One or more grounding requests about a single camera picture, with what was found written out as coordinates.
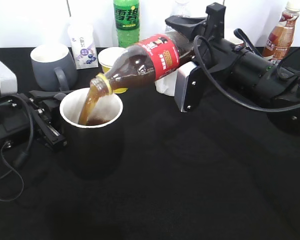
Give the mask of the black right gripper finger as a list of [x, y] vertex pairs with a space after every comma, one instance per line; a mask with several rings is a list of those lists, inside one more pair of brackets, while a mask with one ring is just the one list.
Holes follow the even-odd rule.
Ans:
[[174, 30], [182, 34], [189, 41], [193, 41], [196, 36], [201, 36], [207, 27], [207, 17], [179, 17], [172, 15], [165, 19], [165, 23]]

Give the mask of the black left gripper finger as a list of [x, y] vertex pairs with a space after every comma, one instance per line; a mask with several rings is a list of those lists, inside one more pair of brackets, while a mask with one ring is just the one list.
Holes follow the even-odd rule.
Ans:
[[29, 91], [29, 95], [34, 100], [62, 100], [67, 94], [73, 92], [69, 91], [57, 91], [57, 92], [46, 92], [39, 90]]

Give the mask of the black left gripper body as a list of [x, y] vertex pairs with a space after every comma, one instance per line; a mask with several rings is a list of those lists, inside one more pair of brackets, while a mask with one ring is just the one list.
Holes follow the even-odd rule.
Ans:
[[20, 97], [26, 102], [34, 121], [35, 138], [53, 152], [58, 152], [67, 144], [60, 130], [61, 100], [34, 100], [28, 94], [21, 93]]

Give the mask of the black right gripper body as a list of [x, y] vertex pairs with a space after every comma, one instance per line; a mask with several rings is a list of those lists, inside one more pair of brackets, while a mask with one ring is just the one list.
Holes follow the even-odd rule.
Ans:
[[219, 3], [212, 3], [206, 7], [207, 27], [198, 40], [198, 56], [194, 62], [199, 64], [201, 59], [208, 72], [219, 83], [246, 83], [247, 71], [244, 61], [247, 50], [240, 44], [235, 44], [224, 38], [224, 17], [226, 7]]

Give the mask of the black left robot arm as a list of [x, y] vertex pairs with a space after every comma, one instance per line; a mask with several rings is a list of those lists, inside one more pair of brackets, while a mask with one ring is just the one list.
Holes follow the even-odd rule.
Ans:
[[[44, 146], [58, 152], [66, 145], [61, 134], [59, 107], [71, 91], [46, 92], [32, 90], [17, 94], [27, 104], [33, 118], [34, 137]], [[22, 101], [6, 96], [0, 102], [0, 149], [5, 142], [17, 146], [29, 140], [30, 121]]]

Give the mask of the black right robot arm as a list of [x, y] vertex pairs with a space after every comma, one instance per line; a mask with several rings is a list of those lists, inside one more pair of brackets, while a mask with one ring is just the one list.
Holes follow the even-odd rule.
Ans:
[[224, 37], [224, 5], [212, 3], [205, 17], [170, 16], [166, 24], [194, 47], [178, 68], [174, 99], [181, 112], [198, 105], [209, 85], [232, 102], [266, 113], [281, 131], [300, 136], [300, 70], [264, 59], [241, 29]]

